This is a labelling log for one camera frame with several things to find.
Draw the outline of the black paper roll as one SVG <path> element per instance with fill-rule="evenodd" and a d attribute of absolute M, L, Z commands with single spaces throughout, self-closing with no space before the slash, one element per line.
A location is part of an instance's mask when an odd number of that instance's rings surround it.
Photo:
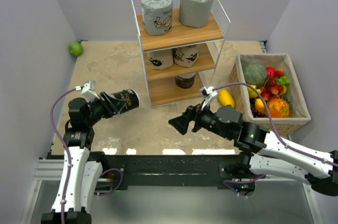
<path fill-rule="evenodd" d="M 120 115 L 139 107 L 139 96 L 133 89 L 125 89 L 111 95 L 121 97 L 124 100 L 124 109 Z"/>

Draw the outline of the brown roll sheep logo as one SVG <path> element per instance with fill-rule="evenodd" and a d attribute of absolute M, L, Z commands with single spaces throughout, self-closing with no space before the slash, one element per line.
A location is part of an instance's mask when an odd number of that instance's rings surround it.
<path fill-rule="evenodd" d="M 165 70 L 174 63 L 172 49 L 147 52 L 147 58 L 150 67 L 155 70 Z"/>

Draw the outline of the grey roll cartoon print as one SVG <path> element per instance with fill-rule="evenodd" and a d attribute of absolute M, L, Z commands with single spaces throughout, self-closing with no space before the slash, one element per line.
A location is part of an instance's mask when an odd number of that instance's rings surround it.
<path fill-rule="evenodd" d="M 141 0 L 142 18 L 149 35 L 163 35 L 171 30 L 172 0 Z"/>

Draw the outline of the grey roll white label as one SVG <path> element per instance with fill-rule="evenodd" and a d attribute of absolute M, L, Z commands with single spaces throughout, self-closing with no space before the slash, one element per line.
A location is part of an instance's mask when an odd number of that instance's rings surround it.
<path fill-rule="evenodd" d="M 180 0 L 180 22 L 189 27 L 201 28 L 208 24 L 214 0 Z"/>

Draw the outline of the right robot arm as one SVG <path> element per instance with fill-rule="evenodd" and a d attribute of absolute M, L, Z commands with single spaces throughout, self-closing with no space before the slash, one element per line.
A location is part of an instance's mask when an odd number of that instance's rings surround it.
<path fill-rule="evenodd" d="M 262 126 L 244 121 L 231 106 L 223 106 L 216 113 L 201 105 L 189 106 L 168 121 L 182 135 L 190 122 L 194 122 L 193 132 L 203 128 L 233 141 L 241 153 L 230 172 L 239 177 L 275 175 L 301 181 L 320 194 L 337 196 L 337 151 L 321 152 L 279 138 Z"/>

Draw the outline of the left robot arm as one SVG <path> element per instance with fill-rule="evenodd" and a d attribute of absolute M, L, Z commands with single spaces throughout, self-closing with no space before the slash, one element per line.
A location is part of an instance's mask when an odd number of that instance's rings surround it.
<path fill-rule="evenodd" d="M 109 173 L 109 164 L 103 160 L 89 161 L 95 135 L 93 126 L 102 118 L 120 115 L 128 107 L 124 92 L 93 95 L 90 101 L 83 97 L 68 103 L 69 120 L 65 134 L 60 138 L 64 146 L 63 170 L 58 193 L 49 213 L 41 223 L 91 223 L 88 205 L 95 193 L 99 178 Z"/>

